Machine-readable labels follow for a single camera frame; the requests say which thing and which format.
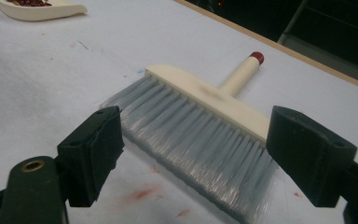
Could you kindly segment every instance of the metal ring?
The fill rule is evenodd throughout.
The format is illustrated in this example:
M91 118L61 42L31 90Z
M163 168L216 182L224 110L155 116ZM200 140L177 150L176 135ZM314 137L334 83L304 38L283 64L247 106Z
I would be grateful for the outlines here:
M24 164L21 167L21 170L24 173L30 173L36 170L39 170L40 168L42 168L45 165L45 162L42 160L37 160L37 161L29 161L26 164Z

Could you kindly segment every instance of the red beads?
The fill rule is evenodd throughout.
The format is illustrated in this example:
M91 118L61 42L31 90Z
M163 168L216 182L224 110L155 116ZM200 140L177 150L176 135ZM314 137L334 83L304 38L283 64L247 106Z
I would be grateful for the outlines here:
M51 7L51 4L42 0L7 0L16 6L22 7Z

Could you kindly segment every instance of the dark floor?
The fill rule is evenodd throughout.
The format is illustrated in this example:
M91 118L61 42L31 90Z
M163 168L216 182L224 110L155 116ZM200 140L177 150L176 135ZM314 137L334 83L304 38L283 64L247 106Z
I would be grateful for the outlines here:
M358 79L358 0L187 0Z

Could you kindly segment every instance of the brush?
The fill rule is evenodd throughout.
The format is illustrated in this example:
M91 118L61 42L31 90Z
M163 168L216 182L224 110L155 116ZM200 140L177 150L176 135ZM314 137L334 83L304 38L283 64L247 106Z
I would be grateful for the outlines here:
M118 105L129 140L239 222L254 223L277 164L265 150L269 119L233 96L263 61L252 53L219 89L152 65L102 107Z

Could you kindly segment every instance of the brush handle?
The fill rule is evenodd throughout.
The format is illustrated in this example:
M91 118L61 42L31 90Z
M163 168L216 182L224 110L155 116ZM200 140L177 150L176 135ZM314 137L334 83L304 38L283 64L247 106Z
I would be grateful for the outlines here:
M247 57L241 65L226 79L225 83L220 86L219 90L235 97L243 86L251 79L253 74L264 62L264 56L260 52L253 52Z

